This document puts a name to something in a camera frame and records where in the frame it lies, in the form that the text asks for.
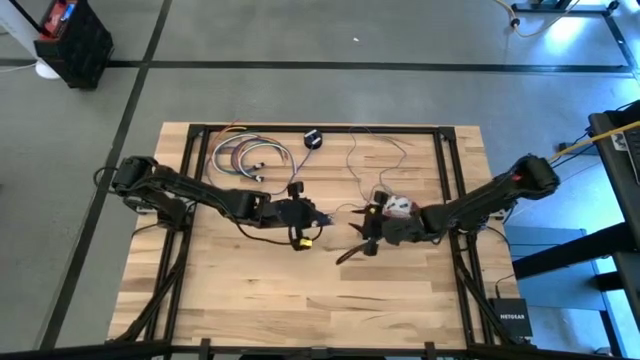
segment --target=round black object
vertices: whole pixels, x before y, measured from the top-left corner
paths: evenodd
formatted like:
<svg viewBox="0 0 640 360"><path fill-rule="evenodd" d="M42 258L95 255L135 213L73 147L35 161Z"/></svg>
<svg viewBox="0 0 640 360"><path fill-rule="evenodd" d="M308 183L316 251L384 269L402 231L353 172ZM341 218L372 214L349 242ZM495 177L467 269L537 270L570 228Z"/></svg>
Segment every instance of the round black object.
<svg viewBox="0 0 640 360"><path fill-rule="evenodd" d="M322 133L317 129L313 129L304 134L304 146L309 150L315 150L322 146Z"/></svg>

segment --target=wood grain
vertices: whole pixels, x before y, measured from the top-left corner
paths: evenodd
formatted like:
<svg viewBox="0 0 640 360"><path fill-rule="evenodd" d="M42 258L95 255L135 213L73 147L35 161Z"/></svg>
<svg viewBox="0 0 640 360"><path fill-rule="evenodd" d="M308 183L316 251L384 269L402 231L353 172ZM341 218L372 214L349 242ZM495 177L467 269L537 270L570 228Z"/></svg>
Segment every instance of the wood grain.
<svg viewBox="0 0 640 360"><path fill-rule="evenodd" d="M155 153L160 163L180 167L188 126L164 124ZM478 127L456 127L456 133L465 185L471 191L491 177L484 145ZM306 155L300 134L267 136L286 145L297 161ZM379 172L394 166L401 153L370 135L355 136L358 147L350 163L368 194L378 182ZM420 206L441 203L431 136L389 136L401 143L407 157L398 169L385 173L385 183ZM364 203L346 168L345 156L353 140L348 134L325 134L324 143L297 176L305 183L304 195L327 213L340 204ZM192 154L191 174L198 147ZM456 195L448 148L445 155L452 194ZM267 164L261 170L267 179L264 184L209 170L222 188L281 190L291 174L290 164L283 164L271 149L246 157L246 164L260 161ZM221 163L228 162L228 155L223 155ZM336 225L324 230L313 249L296 253L289 247L246 239L216 210L198 206L174 343L195 345L208 337L219 346L420 348L425 341L433 341L441 349L465 348L449 240L440 246L395 247L385 243L377 257L356 255L338 267L334 265L336 258L361 243L347 225L350 221L360 223L361 215L349 210L344 207L336 213ZM153 222L154 216L141 216L138 227ZM492 225L503 231L499 223ZM283 229L246 231L286 240ZM507 245L498 234L483 232L479 237L485 286L491 296L495 281L512 274L513 269ZM151 297L163 240L161 229L141 232L132 240L109 337L124 331ZM503 296L518 296L513 278L500 284ZM477 306L473 300L470 303L474 333L481 339ZM159 329L165 323L164 313Z"/></svg>

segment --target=white cable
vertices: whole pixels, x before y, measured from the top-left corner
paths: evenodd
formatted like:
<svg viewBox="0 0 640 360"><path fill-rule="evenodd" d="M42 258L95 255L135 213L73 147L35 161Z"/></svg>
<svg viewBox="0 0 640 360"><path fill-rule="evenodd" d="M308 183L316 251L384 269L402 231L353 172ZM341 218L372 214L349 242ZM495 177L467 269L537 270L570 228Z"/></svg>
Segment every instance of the white cable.
<svg viewBox="0 0 640 360"><path fill-rule="evenodd" d="M503 0L493 0L495 2L497 2L498 4L500 4L503 8L505 8L505 10L507 10L507 12L509 13L509 18L511 21L518 19L518 16L516 15L516 12L513 11L513 9L511 8L511 6L509 6L507 3L505 3ZM555 20L553 20L551 23L549 23L546 26L543 26L540 30L531 33L531 34L523 34L520 32L519 26L515 25L512 26L513 31L515 31L516 34L518 34L520 37L522 38L528 38L528 37L533 37L536 35L540 35L543 32L547 31L550 27L552 27L555 23L557 23L558 21L560 21L560 19L562 19L563 17L567 16L571 10L573 10L574 7L576 7L576 5L578 5L580 3L580 1L582 0L577 0L573 5L569 6L569 8L567 8L567 11L565 11L562 15L558 16Z"/></svg>
<svg viewBox="0 0 640 360"><path fill-rule="evenodd" d="M244 156L251 150L261 147L261 146L271 146L271 147L275 147L278 148L280 150L283 150L284 152L286 152L287 154L289 154L289 157L291 158L291 165L293 168L293 173L297 174L298 173L298 167L296 165L296 159L293 158L293 155L291 154L291 152L289 151L289 149L287 149L286 147L282 146L282 145L278 145L278 144L273 144L273 143L260 143L260 144L255 144L255 145L251 145L249 146L246 150L244 150L242 152L242 154L240 154L240 157L238 157L238 167L240 168L240 171L247 177L253 178L253 175L250 175L249 173L247 173L244 168L242 167L242 159L244 158Z"/></svg>
<svg viewBox="0 0 640 360"><path fill-rule="evenodd" d="M255 135L255 134L239 134L239 135L232 136L232 137L230 137L230 138L228 138L228 139L224 140L224 141L223 141L223 142L221 142L220 144L218 144L218 146L216 146L216 148L213 150L212 158L216 156L216 154L218 153L218 150L220 149L220 147L221 147L221 146L223 146L224 144L226 144L226 143L228 143L228 142L231 142L231 141L233 141L233 140L235 140L235 139L239 139L239 138L241 138L241 137L257 138L257 137L258 137L258 135ZM213 167L215 167L215 168L216 168L216 170L217 170L219 173L227 174L226 172L224 172L222 169L220 169L220 168L218 167L218 164L216 164L215 159L212 159L212 161L211 161L211 162L213 163Z"/></svg>
<svg viewBox="0 0 640 360"><path fill-rule="evenodd" d="M18 66L17 68L11 68L11 69L6 69L6 70L0 70L0 73L7 73L7 72L12 72L12 71L16 71L16 70L22 70L22 69L28 69L32 66L36 66L37 63L33 63L31 65L26 65L26 66Z"/></svg>

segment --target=black floor stripe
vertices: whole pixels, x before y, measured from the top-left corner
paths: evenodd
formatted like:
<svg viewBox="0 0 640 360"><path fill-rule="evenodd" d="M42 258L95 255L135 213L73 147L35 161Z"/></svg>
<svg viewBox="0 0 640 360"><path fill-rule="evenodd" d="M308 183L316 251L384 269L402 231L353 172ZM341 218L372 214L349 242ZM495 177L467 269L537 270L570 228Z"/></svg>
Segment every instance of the black floor stripe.
<svg viewBox="0 0 640 360"><path fill-rule="evenodd" d="M622 35L622 31L620 31L620 28L618 27L618 24L616 24L616 21L613 19L612 16L605 16L604 21L607 23L607 26L609 27L609 30L611 31L613 38L616 40L616 43L618 44L618 48L622 52L622 56L624 56L625 60L627 61L627 64L629 64L629 66L632 69L637 70L638 63L636 62L636 59L633 56L633 52L627 45L627 41L624 39L624 36Z"/></svg>
<svg viewBox="0 0 640 360"><path fill-rule="evenodd" d="M35 62L35 59L0 59L0 66L27 66Z"/></svg>
<svg viewBox="0 0 640 360"><path fill-rule="evenodd" d="M116 135L113 139L111 151L107 156L105 166L117 166L117 162L120 158L120 153L122 152L122 148L124 146L127 133L133 119L133 115L136 111L142 89L144 88L147 74L149 73L148 64L149 61L153 58L153 54L158 47L158 42L160 40L162 30L166 23L169 10L171 9L171 3L172 0L164 0L164 2L162 3L162 8L160 9L160 14L158 15L158 19L156 21L156 26L153 30L153 34L151 35L151 40L149 41L149 44L147 46L143 61L139 65L140 70L138 71L135 82L133 84L131 94L129 95L129 100L127 101L127 105L122 115L122 120L120 121L120 125L118 126L118 130L116 131ZM110 172L111 171L105 171L105 174L100 180L98 189L96 189L94 197L91 201L89 212L82 227L80 238L78 239L76 249L73 253L67 275L63 281L60 294L58 295L55 306L51 313L51 317L49 318L46 329L44 331L42 342L40 344L41 350L53 349L58 340L58 336L60 335L60 330L62 329L64 318L67 315L69 305L71 303L71 300L73 299L73 294L78 284L78 279L80 278L82 267L84 266L84 262L89 252L93 234L95 232L96 226L98 225L102 207L106 200L107 189L109 188L109 179L111 178L111 176L109 176Z"/></svg>
<svg viewBox="0 0 640 360"><path fill-rule="evenodd" d="M0 66L33 64L28 59L0 59ZM332 61L163 61L111 60L109 68L152 69L281 69L281 70L391 70L496 73L615 73L631 74L627 65L507 65L507 64L428 64L396 62L332 62Z"/></svg>

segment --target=white object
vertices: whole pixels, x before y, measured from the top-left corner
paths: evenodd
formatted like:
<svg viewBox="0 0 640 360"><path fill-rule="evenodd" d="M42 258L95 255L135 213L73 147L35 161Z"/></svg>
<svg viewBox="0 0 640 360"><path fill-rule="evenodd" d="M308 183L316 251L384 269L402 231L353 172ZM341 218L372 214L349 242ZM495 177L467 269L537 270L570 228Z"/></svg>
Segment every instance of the white object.
<svg viewBox="0 0 640 360"><path fill-rule="evenodd" d="M411 217L411 205L413 202L404 196L392 195L384 204L382 213L389 217L408 218Z"/></svg>
<svg viewBox="0 0 640 360"><path fill-rule="evenodd" d="M36 73L43 79L60 79L60 75L58 75L57 72L55 72L49 65L45 64L42 60L38 60L38 62L36 63Z"/></svg>
<svg viewBox="0 0 640 360"><path fill-rule="evenodd" d="M40 34L31 24L25 19L22 14L15 8L9 1L0 0L0 25L16 39L20 45L22 45L35 59L36 73L45 79L59 79L60 76L45 64L41 59L38 59L36 54L36 47L33 45L33 41L36 40Z"/></svg>

